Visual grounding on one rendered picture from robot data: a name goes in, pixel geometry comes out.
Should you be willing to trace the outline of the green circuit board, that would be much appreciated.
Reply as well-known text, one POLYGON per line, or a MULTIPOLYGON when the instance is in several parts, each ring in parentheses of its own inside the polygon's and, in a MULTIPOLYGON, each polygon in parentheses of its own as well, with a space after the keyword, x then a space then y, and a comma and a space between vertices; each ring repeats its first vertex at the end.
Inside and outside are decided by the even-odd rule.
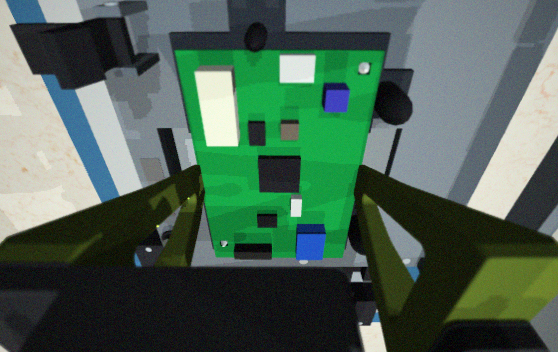
POLYGON ((343 258, 384 54, 175 50, 216 257, 343 258))

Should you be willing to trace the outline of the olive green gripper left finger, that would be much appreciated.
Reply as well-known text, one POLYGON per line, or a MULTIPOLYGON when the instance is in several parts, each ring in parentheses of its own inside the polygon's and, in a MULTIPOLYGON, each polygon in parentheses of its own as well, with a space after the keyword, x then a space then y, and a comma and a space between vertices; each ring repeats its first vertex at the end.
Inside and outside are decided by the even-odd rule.
POLYGON ((205 197, 200 165, 155 184, 7 236, 0 261, 136 266, 135 251, 181 207, 153 266, 191 266, 205 197))

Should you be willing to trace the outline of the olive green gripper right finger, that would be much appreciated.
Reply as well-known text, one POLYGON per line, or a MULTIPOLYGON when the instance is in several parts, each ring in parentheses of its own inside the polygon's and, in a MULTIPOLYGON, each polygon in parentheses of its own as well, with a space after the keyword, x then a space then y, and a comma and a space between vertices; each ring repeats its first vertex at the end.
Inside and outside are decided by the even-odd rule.
POLYGON ((530 323, 558 294, 552 236, 363 164, 354 199, 386 352, 427 352, 457 322, 530 323), (377 205, 422 245, 425 262, 416 281, 377 205))

